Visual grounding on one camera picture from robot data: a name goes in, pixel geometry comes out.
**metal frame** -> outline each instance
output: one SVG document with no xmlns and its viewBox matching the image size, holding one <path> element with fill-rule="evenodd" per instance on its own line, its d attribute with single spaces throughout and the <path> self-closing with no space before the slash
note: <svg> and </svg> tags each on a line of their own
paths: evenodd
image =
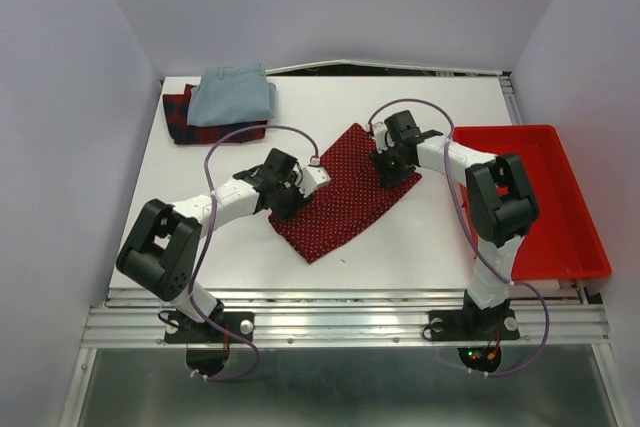
<svg viewBox="0 0 640 427">
<path fill-rule="evenodd" d="M 227 311 L 255 313 L 254 342 L 265 349 L 467 345 L 430 342 L 421 336 L 429 323 L 427 311 L 459 308 L 463 290 L 212 293 L 224 300 Z M 550 344 L 608 342 L 609 325 L 601 305 L 581 305 L 572 289 L 545 293 L 551 313 Z M 156 317 L 164 304 L 138 289 L 114 294 L 105 307 L 89 313 L 81 347 L 184 348 L 164 344 L 164 325 Z M 522 295 L 512 299 L 522 337 L 509 343 L 539 343 L 544 330 L 539 302 Z"/>
<path fill-rule="evenodd" d="M 465 74 L 469 77 L 477 75 L 491 75 L 497 76 L 502 74 L 501 70 L 487 70 L 487 69 L 462 69 L 455 67 L 436 67 L 433 65 L 417 65 L 417 64 L 404 64 L 397 62 L 378 62 L 375 60 L 355 60 L 355 59 L 336 59 L 326 60 L 320 62 L 310 62 L 307 64 L 288 65 L 286 67 L 277 67 L 274 69 L 267 69 L 267 75 L 282 74 L 286 72 L 292 72 L 294 70 L 314 69 L 318 67 L 325 67 L 328 65 L 361 65 L 365 67 L 379 67 L 381 69 L 404 69 L 415 70 L 423 72 L 425 70 L 436 71 L 439 77 L 453 77 L 453 74 Z"/>
<path fill-rule="evenodd" d="M 297 67 L 336 63 L 399 67 L 346 60 Z M 425 69 L 421 66 L 402 67 Z M 274 69 L 272 73 L 289 70 L 292 68 Z M 432 70 L 439 70 L 439 76 L 453 76 L 452 72 L 446 70 Z M 516 125 L 523 123 L 508 76 L 501 75 L 499 71 L 460 72 L 469 76 L 498 76 L 512 122 Z M 541 292 L 551 314 L 548 343 L 592 345 L 615 422 L 620 427 L 634 426 L 611 352 L 604 307 L 587 304 L 582 288 L 574 285 L 543 288 Z M 428 322 L 426 312 L 459 308 L 463 296 L 463 290 L 230 290 L 214 293 L 224 300 L 229 311 L 255 312 L 254 341 L 264 349 L 442 346 L 445 344 L 426 341 L 421 337 L 422 327 Z M 522 337 L 518 341 L 505 341 L 504 344 L 538 344 L 544 328 L 538 300 L 531 297 L 528 290 L 518 287 L 511 289 L 510 297 Z M 61 427 L 75 426 L 80 421 L 97 349 L 184 348 L 167 345 L 163 341 L 164 326 L 158 322 L 156 314 L 160 308 L 168 306 L 144 289 L 112 289 L 104 305 L 91 309 L 60 420 Z"/>
</svg>

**glass panel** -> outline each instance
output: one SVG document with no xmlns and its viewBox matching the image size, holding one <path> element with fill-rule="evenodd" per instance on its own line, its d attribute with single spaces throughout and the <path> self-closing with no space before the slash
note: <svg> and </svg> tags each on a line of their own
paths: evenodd
<svg viewBox="0 0 640 427">
<path fill-rule="evenodd" d="M 533 348 L 503 351 L 503 368 Z M 192 379 L 177 349 L 98 352 L 80 425 L 100 426 L 614 426 L 589 346 L 550 346 L 504 379 L 439 361 L 455 349 L 264 352 L 250 378 Z"/>
</svg>

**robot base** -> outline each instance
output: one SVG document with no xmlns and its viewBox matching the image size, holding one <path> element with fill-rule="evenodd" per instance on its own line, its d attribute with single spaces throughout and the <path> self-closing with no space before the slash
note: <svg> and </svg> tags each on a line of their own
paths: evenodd
<svg viewBox="0 0 640 427">
<path fill-rule="evenodd" d="M 209 316 L 211 320 L 226 330 L 240 337 L 253 341 L 253 325 L 255 315 L 253 312 L 223 312 L 222 303 Z M 178 325 L 179 328 L 165 329 L 164 341 L 167 344 L 223 344 L 225 336 L 206 323 L 197 323 L 181 312 L 170 312 L 168 322 Z M 250 323 L 251 332 L 244 334 L 241 331 L 242 322 Z M 228 338 L 228 343 L 237 344 L 237 340 Z"/>
<path fill-rule="evenodd" d="M 495 307 L 480 309 L 465 292 L 462 309 L 432 310 L 422 336 L 434 342 L 518 340 L 520 332 L 509 299 Z"/>
<path fill-rule="evenodd" d="M 429 325 L 424 328 L 422 335 L 433 342 L 489 342 L 491 336 L 495 341 L 496 330 L 500 331 L 501 340 L 520 338 L 516 317 L 511 309 L 505 311 L 504 317 L 479 327 L 466 322 L 463 310 L 432 310 L 428 314 Z"/>
</svg>

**black bracket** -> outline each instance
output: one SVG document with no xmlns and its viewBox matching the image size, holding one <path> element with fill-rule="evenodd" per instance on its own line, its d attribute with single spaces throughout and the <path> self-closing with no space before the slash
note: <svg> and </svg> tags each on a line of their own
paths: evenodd
<svg viewBox="0 0 640 427">
<path fill-rule="evenodd" d="M 294 171 L 298 159 L 278 149 L 271 149 L 264 163 L 233 176 L 251 185 L 260 194 L 256 212 L 271 209 L 280 220 L 288 220 L 311 202 L 314 195 L 304 197 L 298 189 L 299 175 Z"/>
<path fill-rule="evenodd" d="M 240 330 L 240 323 L 249 321 L 253 325 L 255 314 L 253 312 L 227 312 L 222 310 L 222 303 L 218 306 L 209 318 L 229 332 L 248 341 L 253 341 L 253 330 L 248 334 L 243 334 Z M 167 323 L 175 325 L 177 330 L 174 333 L 169 333 L 172 329 L 165 329 L 164 341 L 166 344 L 223 344 L 225 342 L 225 336 L 209 324 L 194 322 L 181 312 L 170 312 L 167 315 Z M 230 337 L 228 342 L 230 344 L 239 343 Z"/>
<path fill-rule="evenodd" d="M 382 187 L 391 190 L 409 177 L 418 165 L 418 144 L 431 137 L 442 135 L 437 130 L 420 132 L 411 112 L 403 110 L 389 116 L 384 121 L 387 137 L 393 145 L 387 150 L 374 150 L 369 158 L 376 168 Z"/>
<path fill-rule="evenodd" d="M 434 342 L 488 342 L 500 332 L 502 340 L 518 340 L 520 331 L 510 300 L 488 309 L 480 309 L 465 292 L 462 309 L 431 310 L 423 337 Z"/>
</svg>

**light blue cloth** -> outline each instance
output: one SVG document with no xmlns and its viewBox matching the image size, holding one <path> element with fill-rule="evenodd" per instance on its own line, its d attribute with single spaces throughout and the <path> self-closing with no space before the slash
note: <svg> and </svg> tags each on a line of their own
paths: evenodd
<svg viewBox="0 0 640 427">
<path fill-rule="evenodd" d="M 260 63 L 209 67 L 191 91 L 187 124 L 211 127 L 273 119 L 275 92 Z"/>
</svg>

